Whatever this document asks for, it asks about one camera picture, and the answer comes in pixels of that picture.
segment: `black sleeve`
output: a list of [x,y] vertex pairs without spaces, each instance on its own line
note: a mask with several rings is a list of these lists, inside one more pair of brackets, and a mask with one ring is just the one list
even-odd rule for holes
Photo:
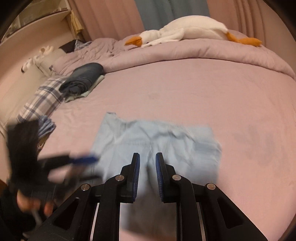
[[32,215],[22,213],[16,203],[16,195],[5,189],[0,198],[0,232],[5,234],[9,230],[10,234],[4,235],[7,241],[21,240],[22,233],[32,230],[36,223]]

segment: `white plush toy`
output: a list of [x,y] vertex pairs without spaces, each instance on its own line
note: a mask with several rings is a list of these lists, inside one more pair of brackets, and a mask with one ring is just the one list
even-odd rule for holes
[[160,43],[199,38],[229,40],[253,46],[260,46],[262,43],[255,38],[237,39],[223,23],[210,17],[193,15],[175,19],[160,30],[144,31],[126,41],[125,45],[144,48]]

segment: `gray curtain panel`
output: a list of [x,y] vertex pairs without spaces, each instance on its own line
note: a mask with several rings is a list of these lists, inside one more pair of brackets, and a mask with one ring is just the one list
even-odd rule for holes
[[210,16],[206,0],[135,0],[145,30],[161,29],[174,19]]

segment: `metal bolt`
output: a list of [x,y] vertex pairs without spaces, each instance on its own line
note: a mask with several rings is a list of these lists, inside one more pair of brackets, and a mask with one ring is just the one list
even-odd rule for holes
[[181,176],[180,176],[180,175],[173,175],[172,178],[173,178],[175,181],[180,181],[180,180],[181,180]]
[[209,183],[209,184],[207,185],[207,188],[210,189],[210,190],[215,190],[216,186],[215,186],[215,184],[213,184],[213,183]]
[[91,187],[91,186],[88,185],[88,184],[83,184],[83,185],[81,186],[81,190],[82,190],[82,191],[86,191],[86,190],[89,190],[90,187]]
[[117,175],[115,177],[116,181],[122,181],[124,179],[124,176],[123,175]]

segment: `plaid pillow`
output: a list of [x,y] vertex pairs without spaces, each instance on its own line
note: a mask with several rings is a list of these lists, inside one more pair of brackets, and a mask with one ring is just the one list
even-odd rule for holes
[[29,121],[42,115],[50,116],[63,101],[59,87],[65,80],[65,76],[54,76],[45,81],[24,105],[17,121]]

